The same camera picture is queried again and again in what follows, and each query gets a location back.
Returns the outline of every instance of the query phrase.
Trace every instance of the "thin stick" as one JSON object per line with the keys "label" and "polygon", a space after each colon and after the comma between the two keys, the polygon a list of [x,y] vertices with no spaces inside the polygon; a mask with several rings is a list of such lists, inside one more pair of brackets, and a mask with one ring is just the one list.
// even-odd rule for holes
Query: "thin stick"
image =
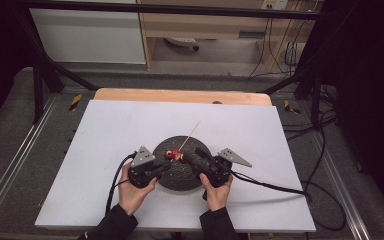
{"label": "thin stick", "polygon": [[180,146],[179,151],[182,149],[183,146],[185,146],[186,142],[189,140],[189,138],[191,137],[192,133],[193,133],[193,132],[195,131],[195,129],[198,127],[198,125],[199,125],[200,122],[201,122],[201,121],[199,121],[199,122],[196,124],[196,126],[193,128],[192,132],[189,134],[189,136],[188,136],[188,137],[186,138],[186,140],[183,142],[182,146]]}

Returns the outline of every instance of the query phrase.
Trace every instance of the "triangular metal plate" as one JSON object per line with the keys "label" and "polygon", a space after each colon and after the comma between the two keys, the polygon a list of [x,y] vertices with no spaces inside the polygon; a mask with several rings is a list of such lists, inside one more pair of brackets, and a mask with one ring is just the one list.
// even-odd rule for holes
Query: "triangular metal plate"
{"label": "triangular metal plate", "polygon": [[251,163],[247,162],[245,159],[243,159],[238,154],[234,153],[229,148],[223,149],[221,152],[218,153],[218,155],[227,161],[234,162],[237,164],[244,165],[246,167],[252,167]]}
{"label": "triangular metal plate", "polygon": [[132,161],[132,168],[155,160],[155,156],[146,147],[142,146]]}

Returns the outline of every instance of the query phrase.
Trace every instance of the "hand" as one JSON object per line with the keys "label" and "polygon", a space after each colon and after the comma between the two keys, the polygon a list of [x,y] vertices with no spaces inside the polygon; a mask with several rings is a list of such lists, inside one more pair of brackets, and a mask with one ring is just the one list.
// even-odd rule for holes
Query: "hand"
{"label": "hand", "polygon": [[146,195],[155,189],[157,178],[153,178],[147,187],[137,188],[128,180],[128,170],[131,162],[123,166],[123,170],[118,185],[118,204],[126,211],[127,215],[132,216],[140,207]]}
{"label": "hand", "polygon": [[227,197],[229,196],[230,186],[233,182],[233,176],[229,176],[229,180],[225,182],[222,186],[215,188],[211,185],[210,180],[208,180],[205,174],[199,174],[202,185],[205,190],[207,190],[207,203],[211,211],[219,210],[220,208],[226,207]]}

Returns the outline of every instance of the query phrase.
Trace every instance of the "round black platform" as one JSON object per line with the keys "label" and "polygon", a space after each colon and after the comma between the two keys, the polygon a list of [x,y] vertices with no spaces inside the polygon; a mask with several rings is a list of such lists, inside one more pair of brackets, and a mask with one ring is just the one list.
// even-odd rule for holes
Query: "round black platform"
{"label": "round black platform", "polygon": [[[165,159],[165,152],[167,150],[178,149],[182,143],[186,140],[186,136],[171,137],[161,142],[154,150],[153,154],[158,159],[157,161],[169,161]],[[198,139],[190,137],[181,151],[183,153],[191,155],[197,161],[202,161],[205,164],[205,160],[202,160],[195,154],[195,148],[199,147],[203,151],[211,155],[210,150]],[[201,186],[201,181],[196,178],[196,175],[192,173],[192,169],[188,164],[182,164],[178,161],[173,162],[171,169],[163,174],[158,181],[162,186],[174,190],[174,191],[189,191]]]}

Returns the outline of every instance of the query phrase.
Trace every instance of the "white table surface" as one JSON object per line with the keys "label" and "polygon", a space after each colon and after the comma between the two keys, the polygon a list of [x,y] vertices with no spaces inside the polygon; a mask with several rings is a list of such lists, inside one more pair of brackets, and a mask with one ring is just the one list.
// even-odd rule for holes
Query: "white table surface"
{"label": "white table surface", "polygon": [[[128,154],[162,141],[192,137],[216,155],[228,147],[250,162],[233,170],[256,180],[302,190],[275,107],[92,100],[35,225],[87,229],[105,212],[115,171]],[[135,213],[137,230],[198,231],[207,209],[204,189],[175,192],[157,184]],[[118,192],[114,193],[113,205]],[[304,196],[234,179],[227,209],[238,232],[315,231]]]}

